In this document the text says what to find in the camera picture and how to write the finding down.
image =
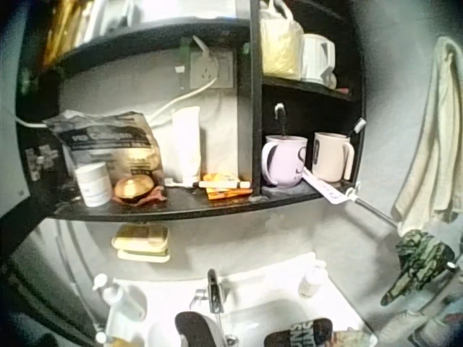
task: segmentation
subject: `white kettle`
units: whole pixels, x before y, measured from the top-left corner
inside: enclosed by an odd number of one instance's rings
[[[302,80],[325,84],[336,66],[334,43],[316,34],[304,34]]]

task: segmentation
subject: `lavender mug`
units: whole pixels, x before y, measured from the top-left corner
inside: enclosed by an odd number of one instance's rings
[[[267,136],[262,149],[262,175],[274,186],[293,187],[302,179],[307,139],[298,136]]]

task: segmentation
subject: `cabinet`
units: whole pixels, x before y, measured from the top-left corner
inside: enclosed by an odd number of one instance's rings
[[[70,184],[58,140],[47,129],[17,124],[30,196],[1,217],[2,232],[15,239],[8,250],[13,250],[47,217],[101,222],[175,220],[243,213],[319,198],[308,185],[296,194],[274,194],[262,189],[260,151],[266,135],[280,132],[273,114],[277,103],[286,107],[288,133],[309,139],[305,159],[308,168],[312,163],[314,132],[345,134],[358,118],[365,118],[362,53],[348,1],[286,0],[286,4],[306,33],[326,36],[336,44],[338,87],[348,88],[348,93],[309,82],[263,76],[259,1],[237,0],[234,18],[180,17],[122,27],[64,53],[46,68],[42,67],[42,57],[53,25],[52,8],[48,2],[35,1],[29,11],[17,74],[18,118],[38,123],[57,115],[60,85],[79,72],[139,53],[177,48],[182,37],[198,35],[210,47],[227,47],[236,53],[238,173],[241,179],[252,182],[253,194],[210,202],[204,191],[170,188],[167,202],[158,205],[129,207],[110,202],[89,208],[75,199],[78,192]],[[352,138],[356,150],[354,173],[350,181],[338,184],[340,189],[357,179],[362,140],[363,133]]]

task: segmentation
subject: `power cord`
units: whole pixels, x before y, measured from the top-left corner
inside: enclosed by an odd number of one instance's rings
[[[153,123],[153,120],[154,118],[156,118],[161,112],[165,111],[166,109],[168,109],[169,107],[171,107],[172,105],[174,105],[175,103],[178,103],[179,101],[182,101],[182,100],[185,100],[185,99],[188,99],[188,98],[191,98],[197,94],[200,94],[202,93],[203,91],[207,90],[208,88],[210,88],[216,81],[217,81],[217,78],[218,78],[218,71],[220,69],[220,65],[218,63],[218,60],[215,56],[211,55],[210,51],[209,51],[209,47],[207,47],[207,45],[201,41],[201,39],[199,39],[199,37],[197,37],[196,35],[193,35],[193,40],[197,43],[197,45],[201,48],[201,50],[203,51],[203,56],[201,57],[202,59],[209,59],[210,57],[214,60],[214,63],[216,65],[216,76],[208,83],[206,83],[204,86],[196,89],[196,90],[193,90],[192,92],[188,93],[188,94],[185,94],[185,95],[181,95],[179,96],[178,98],[175,98],[171,101],[169,101],[166,105],[162,106],[160,109],[158,109],[155,113],[149,115],[149,116],[146,116],[146,120],[148,122],[148,124],[150,125],[150,127],[159,127],[161,126],[162,124],[165,124],[167,123],[169,119],[161,122],[161,123],[157,123],[157,124],[154,124]]]
[[[207,90],[208,88],[210,88],[216,81],[217,81],[217,78],[218,78],[218,71],[220,69],[220,66],[219,66],[219,63],[218,63],[218,60],[215,56],[212,56],[210,51],[209,51],[209,47],[207,47],[207,45],[201,41],[201,39],[199,39],[199,37],[197,37],[196,35],[193,35],[193,40],[197,43],[197,45],[201,48],[201,50],[203,51],[203,56],[202,58],[203,59],[209,59],[210,57],[214,60],[214,63],[216,65],[216,76],[208,83],[206,83],[204,86],[196,89],[196,90],[193,90],[192,92],[188,93],[188,94],[185,94],[185,95],[181,95],[179,96],[178,98],[175,98],[171,101],[169,101],[166,105],[162,106],[160,109],[158,109],[155,113],[149,115],[149,116],[146,116],[146,120],[148,122],[148,124],[150,125],[150,127],[159,127],[160,125],[168,122],[170,119],[167,119],[165,120],[164,122],[160,123],[160,124],[154,124],[153,123],[153,120],[154,118],[156,118],[160,113],[162,113],[163,111],[165,111],[166,109],[168,109],[169,107],[171,107],[172,105],[174,105],[175,103],[178,103],[179,101],[182,101],[182,100],[186,100],[188,98],[191,98],[193,96],[196,96],[200,93],[202,93],[203,91]],[[22,119],[19,119],[18,117],[14,117],[15,121],[21,125],[23,125],[24,127],[28,127],[28,128],[34,128],[34,129],[43,129],[43,128],[46,128],[47,126],[45,124],[39,124],[39,123],[27,123],[26,121],[23,121]]]

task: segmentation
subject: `sink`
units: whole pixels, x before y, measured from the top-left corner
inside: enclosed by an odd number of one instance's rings
[[[348,327],[369,331],[330,280],[314,297],[299,296],[297,288],[309,259],[308,254],[304,254],[261,269],[219,278],[226,293],[225,313],[221,315],[224,333],[237,336],[239,347],[263,346],[267,335],[321,317],[329,318],[335,331]],[[207,287],[206,278],[172,282],[115,281],[122,286],[136,287],[145,295],[147,316],[143,322],[131,322],[112,309],[106,325],[108,335],[135,342],[139,347],[182,345],[174,318],[189,310],[195,291]],[[214,323],[216,318],[209,313],[208,302],[199,301],[192,309],[208,319],[213,335],[217,336],[220,330]]]
[[[297,302],[282,299],[225,314],[221,320],[224,333],[237,336],[239,347],[256,347],[263,346],[267,335],[309,319]]]

